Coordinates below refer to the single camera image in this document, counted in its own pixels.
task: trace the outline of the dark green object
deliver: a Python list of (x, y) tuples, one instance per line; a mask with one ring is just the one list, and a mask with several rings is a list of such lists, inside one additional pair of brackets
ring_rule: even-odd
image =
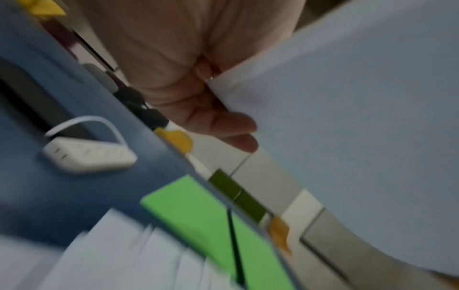
[(209, 183), (234, 201), (256, 223), (259, 223), (266, 214), (266, 209), (221, 169), (209, 178)]

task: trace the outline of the electrical outlet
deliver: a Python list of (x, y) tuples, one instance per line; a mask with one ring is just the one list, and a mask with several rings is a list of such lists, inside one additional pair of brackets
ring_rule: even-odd
[(137, 155), (122, 144), (56, 137), (43, 153), (57, 167), (72, 173), (110, 171), (131, 167)]

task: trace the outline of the green card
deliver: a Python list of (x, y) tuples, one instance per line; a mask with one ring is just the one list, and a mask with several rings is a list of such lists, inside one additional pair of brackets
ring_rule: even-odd
[(247, 289), (294, 290), (271, 245), (238, 216), (232, 219)]
[(147, 195), (140, 204), (236, 277), (227, 209), (191, 176)]

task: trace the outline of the white extension cord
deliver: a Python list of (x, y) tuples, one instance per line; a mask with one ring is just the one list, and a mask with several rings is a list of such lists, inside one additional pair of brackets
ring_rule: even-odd
[(70, 119), (46, 132), (45, 136), (52, 137), (70, 126), (90, 121), (106, 125), (113, 132), (118, 143), (56, 137), (43, 148), (45, 156), (60, 169), (72, 173), (101, 172), (131, 167), (136, 162), (137, 155), (129, 149), (118, 129), (105, 118), (81, 116)]

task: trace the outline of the white cable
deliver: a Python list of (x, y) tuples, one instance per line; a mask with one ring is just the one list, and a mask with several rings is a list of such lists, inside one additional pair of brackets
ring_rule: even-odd
[(59, 133), (60, 131), (67, 129), (68, 127), (73, 126), (75, 124), (83, 123), (83, 122), (93, 122), (93, 121), (100, 122), (106, 125), (108, 128), (110, 128), (110, 130), (112, 131), (118, 143), (128, 147), (128, 143), (126, 143), (126, 140), (123, 138), (123, 136), (118, 131), (118, 129), (116, 129), (115, 125), (113, 125), (112, 122), (108, 121), (107, 119), (99, 117), (99, 116), (80, 116), (80, 117), (70, 119), (52, 128), (51, 130), (46, 132), (44, 135), (45, 137), (52, 137), (56, 135), (57, 133)]

